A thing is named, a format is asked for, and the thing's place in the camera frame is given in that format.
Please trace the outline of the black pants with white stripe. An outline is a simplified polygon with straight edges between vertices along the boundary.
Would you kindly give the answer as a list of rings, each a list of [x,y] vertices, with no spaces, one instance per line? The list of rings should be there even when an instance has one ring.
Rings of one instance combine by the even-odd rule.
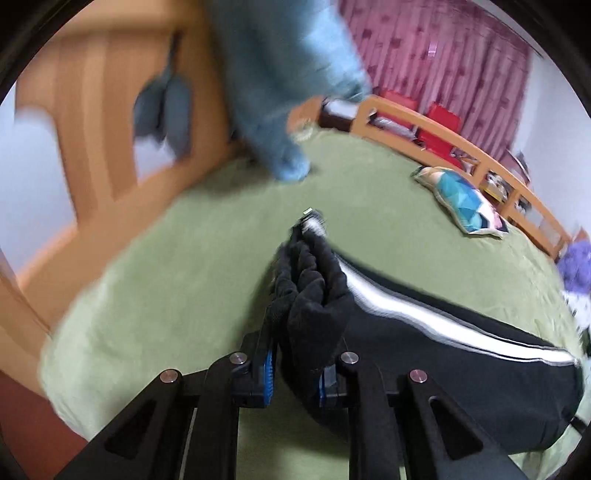
[[[375,363],[389,390],[425,371],[511,454],[549,448],[579,410],[584,380],[570,352],[353,263],[315,210],[277,250],[273,276],[266,316],[281,374],[330,428],[335,360],[348,351]]]

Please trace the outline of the green bed blanket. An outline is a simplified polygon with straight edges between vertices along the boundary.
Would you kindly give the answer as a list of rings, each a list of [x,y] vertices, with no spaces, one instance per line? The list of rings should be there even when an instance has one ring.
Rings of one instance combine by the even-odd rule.
[[[191,373],[262,323],[270,266],[314,208],[339,250],[386,276],[582,352],[554,263],[521,231],[465,235],[376,143],[318,130],[301,140],[311,174],[276,182],[247,159],[182,194],[71,304],[39,378],[59,418],[94,437],[158,373]]]

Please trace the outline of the purple plush toy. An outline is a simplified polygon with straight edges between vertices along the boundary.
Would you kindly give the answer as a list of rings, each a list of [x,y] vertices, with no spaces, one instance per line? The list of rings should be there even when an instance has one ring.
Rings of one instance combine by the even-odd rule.
[[[591,244],[589,240],[569,245],[557,264],[566,291],[589,294],[591,285]]]

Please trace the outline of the colourful patchwork pillow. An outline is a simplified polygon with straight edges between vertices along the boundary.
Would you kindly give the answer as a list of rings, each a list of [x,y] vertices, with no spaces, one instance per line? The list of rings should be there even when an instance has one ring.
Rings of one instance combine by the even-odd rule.
[[[464,234],[496,238],[509,234],[506,220],[481,191],[457,171],[423,166],[412,177],[433,193]]]

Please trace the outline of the light blue garment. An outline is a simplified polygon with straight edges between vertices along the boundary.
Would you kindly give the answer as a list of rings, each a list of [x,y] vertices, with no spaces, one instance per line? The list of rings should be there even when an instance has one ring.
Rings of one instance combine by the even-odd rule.
[[[359,103],[372,86],[335,1],[208,1],[231,121],[257,161],[298,182],[310,161],[287,132],[314,97]]]

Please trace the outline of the pink striped curtain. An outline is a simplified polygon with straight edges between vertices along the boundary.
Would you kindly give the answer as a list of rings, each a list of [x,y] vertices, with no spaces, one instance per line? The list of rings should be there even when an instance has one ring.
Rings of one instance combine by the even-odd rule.
[[[533,49],[505,23],[472,1],[346,0],[339,11],[377,95],[446,108],[495,159],[512,145]]]

